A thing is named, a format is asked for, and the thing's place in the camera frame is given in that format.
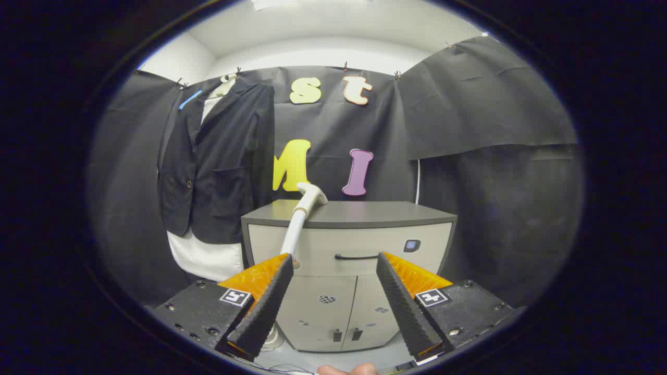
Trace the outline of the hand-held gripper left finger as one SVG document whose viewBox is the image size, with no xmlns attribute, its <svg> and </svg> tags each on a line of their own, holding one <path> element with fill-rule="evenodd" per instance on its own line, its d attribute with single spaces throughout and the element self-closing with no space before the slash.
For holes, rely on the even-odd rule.
<svg viewBox="0 0 667 375">
<path fill-rule="evenodd" d="M 162 325 L 222 354 L 253 361 L 294 274 L 280 254 L 222 282 L 198 280 L 153 311 Z"/>
</svg>

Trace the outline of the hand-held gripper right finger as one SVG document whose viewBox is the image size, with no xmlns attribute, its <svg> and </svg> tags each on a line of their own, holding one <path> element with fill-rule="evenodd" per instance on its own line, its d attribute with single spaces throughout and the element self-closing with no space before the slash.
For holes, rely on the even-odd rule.
<svg viewBox="0 0 667 375">
<path fill-rule="evenodd" d="M 475 281 L 452 282 L 388 252 L 377 256 L 376 274 L 418 363 L 476 344 L 526 311 Z"/>
</svg>

